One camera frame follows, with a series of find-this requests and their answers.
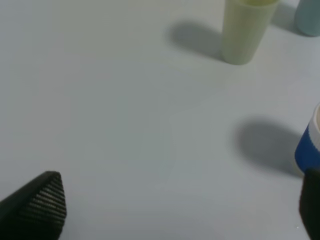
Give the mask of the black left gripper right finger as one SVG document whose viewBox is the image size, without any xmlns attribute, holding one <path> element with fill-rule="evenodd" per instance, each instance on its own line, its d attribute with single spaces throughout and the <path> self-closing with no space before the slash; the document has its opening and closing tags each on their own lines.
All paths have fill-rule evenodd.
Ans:
<svg viewBox="0 0 320 240">
<path fill-rule="evenodd" d="M 320 240 L 320 170 L 317 168 L 304 173 L 299 213 L 309 238 Z"/>
</svg>

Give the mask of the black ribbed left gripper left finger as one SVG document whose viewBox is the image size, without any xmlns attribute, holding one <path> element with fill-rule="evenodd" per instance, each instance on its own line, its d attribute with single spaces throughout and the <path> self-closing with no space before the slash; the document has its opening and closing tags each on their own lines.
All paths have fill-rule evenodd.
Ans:
<svg viewBox="0 0 320 240">
<path fill-rule="evenodd" d="M 66 217 L 62 176 L 45 171 L 0 201 L 0 238 L 58 240 Z"/>
</svg>

